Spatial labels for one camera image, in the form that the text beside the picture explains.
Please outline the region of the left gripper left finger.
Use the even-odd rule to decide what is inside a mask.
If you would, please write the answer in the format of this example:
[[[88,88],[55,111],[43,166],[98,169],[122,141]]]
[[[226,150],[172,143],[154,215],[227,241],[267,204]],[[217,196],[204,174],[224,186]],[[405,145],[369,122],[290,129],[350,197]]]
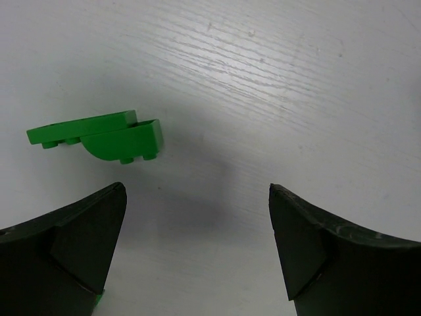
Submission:
[[[1,230],[2,315],[91,315],[104,293],[127,195],[115,182]]]

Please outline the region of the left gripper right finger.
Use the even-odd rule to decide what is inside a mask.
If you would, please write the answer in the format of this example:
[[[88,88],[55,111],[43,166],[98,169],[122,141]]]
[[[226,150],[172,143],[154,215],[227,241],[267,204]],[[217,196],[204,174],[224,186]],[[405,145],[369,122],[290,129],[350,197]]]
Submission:
[[[269,212],[298,315],[419,315],[420,243],[329,213],[279,184]]]

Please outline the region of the green long lego piece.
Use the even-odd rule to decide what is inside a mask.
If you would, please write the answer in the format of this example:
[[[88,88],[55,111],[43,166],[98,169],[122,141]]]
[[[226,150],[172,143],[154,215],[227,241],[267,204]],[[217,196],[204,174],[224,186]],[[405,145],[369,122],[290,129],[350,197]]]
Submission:
[[[138,121],[135,110],[57,122],[29,129],[26,134],[32,145],[43,149],[81,143],[94,157],[123,165],[139,157],[155,159],[164,146],[160,121]]]

